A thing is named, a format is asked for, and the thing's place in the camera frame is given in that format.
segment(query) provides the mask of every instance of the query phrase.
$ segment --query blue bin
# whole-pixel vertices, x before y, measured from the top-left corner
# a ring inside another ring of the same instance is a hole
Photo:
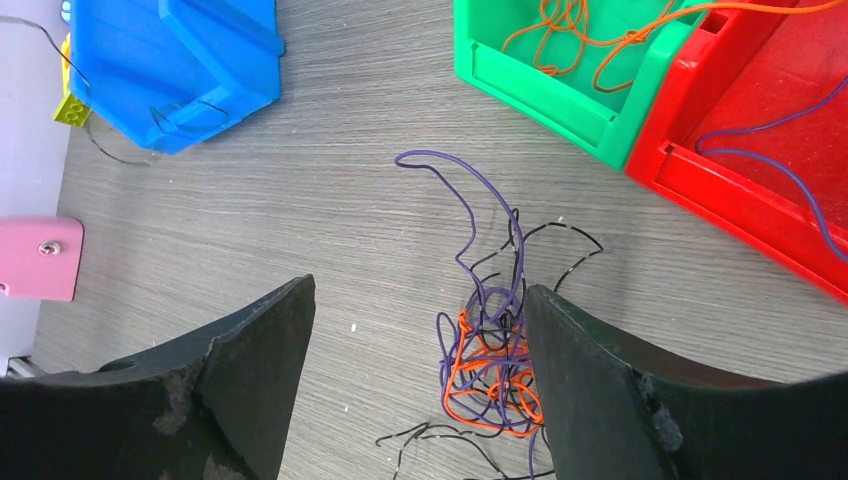
[[[71,91],[142,148],[177,153],[282,94],[274,0],[74,0],[71,18]]]

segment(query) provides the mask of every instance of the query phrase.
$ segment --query white wall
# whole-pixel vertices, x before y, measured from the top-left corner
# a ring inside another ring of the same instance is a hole
[[[2,1],[0,15],[40,23],[61,44],[68,33],[61,4]],[[0,218],[56,214],[70,132],[53,121],[62,99],[60,58],[42,32],[0,23]],[[9,357],[31,353],[40,307],[0,296],[0,376]]]

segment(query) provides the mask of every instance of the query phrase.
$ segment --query yellow block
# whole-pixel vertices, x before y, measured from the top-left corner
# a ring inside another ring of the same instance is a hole
[[[71,34],[65,38],[62,43],[62,54],[67,58],[71,58]],[[66,123],[72,127],[82,127],[85,125],[88,116],[91,115],[91,109],[83,104],[74,94],[71,93],[71,65],[64,58],[62,59],[62,91],[65,96],[62,98],[62,103],[53,114],[53,120]]]

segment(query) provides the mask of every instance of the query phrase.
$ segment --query orange cord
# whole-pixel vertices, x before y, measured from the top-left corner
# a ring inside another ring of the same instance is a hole
[[[486,368],[490,365],[491,362],[485,360],[467,360],[469,358],[476,358],[479,356],[490,356],[490,357],[499,357],[506,356],[507,352],[504,349],[500,350],[492,350],[484,342],[480,342],[481,346],[471,352],[468,355],[463,357],[464,352],[462,351],[463,347],[466,344],[466,340],[468,340],[468,334],[471,333],[473,328],[468,323],[468,311],[463,309],[459,312],[459,351],[457,352],[456,358],[454,359],[453,365],[450,369],[450,376],[448,378],[448,383],[445,388],[444,396],[442,397],[442,406],[448,415],[454,420],[471,427],[480,427],[487,430],[500,431],[501,428],[495,427],[486,423],[482,423],[479,421],[468,420],[467,418],[462,417],[457,414],[452,406],[451,399],[453,397],[459,397],[464,395],[482,395],[480,392],[474,390],[461,390],[454,391],[456,376],[459,372],[470,373],[472,371],[480,370],[482,368]],[[515,346],[514,354],[523,355],[528,353],[527,341],[520,339],[519,343]],[[501,378],[501,370],[502,367],[497,367],[497,378]],[[489,399],[498,399],[501,397],[502,389],[506,389],[507,391],[515,391],[517,393],[518,405],[508,404],[507,407],[515,411],[517,414],[522,415],[525,418],[529,418],[536,423],[537,425],[533,425],[527,431],[521,430],[513,430],[510,428],[504,428],[503,432],[513,435],[518,438],[529,437],[536,432],[538,432],[539,428],[541,428],[538,424],[544,423],[544,418],[542,416],[542,411],[540,407],[539,397],[531,390],[528,386],[528,377],[533,377],[533,371],[531,369],[522,369],[512,377],[510,377],[506,382],[495,382],[493,383],[485,394],[489,397]]]
[[[548,15],[547,10],[548,7],[551,6],[552,1],[554,2],[553,13]],[[677,20],[678,18],[685,17],[686,15],[691,15],[693,13],[726,9],[748,10],[753,12],[774,13],[778,15],[803,15],[823,12],[845,3],[846,1],[847,0],[831,0],[827,3],[813,5],[810,7],[773,7],[756,3],[716,2],[696,5],[669,13],[674,5],[674,0],[669,0],[659,17],[641,29],[629,30],[618,38],[598,41],[589,38],[587,35],[589,30],[589,0],[566,0],[564,7],[562,6],[562,0],[541,0],[539,3],[539,16],[542,21],[529,27],[522,28],[507,37],[501,47],[501,51],[506,52],[509,45],[516,38],[540,28],[546,28],[545,35],[542,37],[542,40],[539,42],[539,46],[536,48],[533,65],[547,75],[559,76],[571,73],[577,68],[583,58],[583,53],[585,52],[587,45],[593,47],[613,47],[595,70],[595,74],[592,76],[592,87],[603,93],[614,93],[630,87],[633,84],[633,81],[631,80],[614,87],[603,87],[600,85],[600,77],[601,74],[603,74],[604,69],[606,69],[615,57],[625,48],[630,45],[647,41],[648,37],[656,29],[666,23]],[[576,18],[572,16],[572,12],[575,8],[577,8]],[[577,49],[577,55],[575,56],[574,61],[571,65],[563,69],[558,68],[556,65],[541,65],[540,63],[542,51],[554,32],[571,32],[580,40],[580,46]]]

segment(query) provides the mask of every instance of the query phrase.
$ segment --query pink bracket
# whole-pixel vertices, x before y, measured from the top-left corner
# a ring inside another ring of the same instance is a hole
[[[0,218],[0,295],[73,300],[82,239],[71,218]]]

